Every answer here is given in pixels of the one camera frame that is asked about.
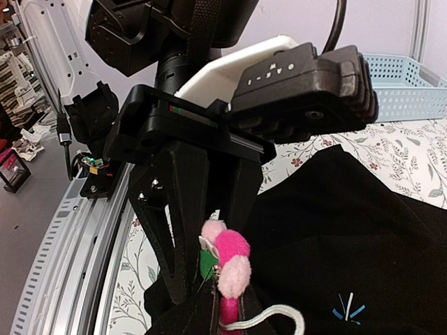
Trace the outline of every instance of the black cloth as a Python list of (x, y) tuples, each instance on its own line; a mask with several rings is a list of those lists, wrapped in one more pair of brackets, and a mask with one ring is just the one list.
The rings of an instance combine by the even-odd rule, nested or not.
[(259, 195), (243, 235), (263, 308), (297, 308), (305, 334), (447, 334), (446, 211), (391, 192), (341, 147)]

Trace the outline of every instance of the black plastic holder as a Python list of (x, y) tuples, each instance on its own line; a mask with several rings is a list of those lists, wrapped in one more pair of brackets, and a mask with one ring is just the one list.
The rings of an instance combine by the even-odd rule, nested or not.
[[(11, 159), (15, 160), (7, 167)], [(31, 171), (15, 150), (11, 149), (0, 161), (0, 178), (5, 182), (3, 187), (5, 191), (16, 193), (29, 176), (31, 176)]]

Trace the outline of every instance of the black strap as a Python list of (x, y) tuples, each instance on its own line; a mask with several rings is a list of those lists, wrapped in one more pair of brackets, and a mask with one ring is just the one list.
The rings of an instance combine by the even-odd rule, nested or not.
[(191, 63), (202, 65), (208, 61), (220, 9), (221, 0), (196, 0), (186, 49)]

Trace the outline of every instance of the red flower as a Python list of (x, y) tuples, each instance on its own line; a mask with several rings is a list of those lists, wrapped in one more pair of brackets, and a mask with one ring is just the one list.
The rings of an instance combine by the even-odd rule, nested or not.
[(295, 166), (296, 168), (300, 167), (300, 165), (302, 165), (303, 163), (304, 163), (304, 162), (301, 161), (299, 158), (294, 158), (294, 159), (291, 161), (291, 164), (292, 164), (293, 166)]
[(323, 145), (324, 145), (325, 147), (330, 147), (330, 146), (332, 145), (332, 142), (331, 142), (331, 141), (328, 141), (328, 140), (323, 140)]

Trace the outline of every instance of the gray floor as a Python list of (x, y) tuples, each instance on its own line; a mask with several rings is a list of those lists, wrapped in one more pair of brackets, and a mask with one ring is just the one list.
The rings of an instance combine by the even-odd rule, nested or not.
[[(56, 138), (43, 146), (27, 163), (31, 176), (16, 194), (0, 186), (0, 335), (9, 334), (29, 269), (69, 183)], [(79, 148), (72, 144), (72, 155)]]

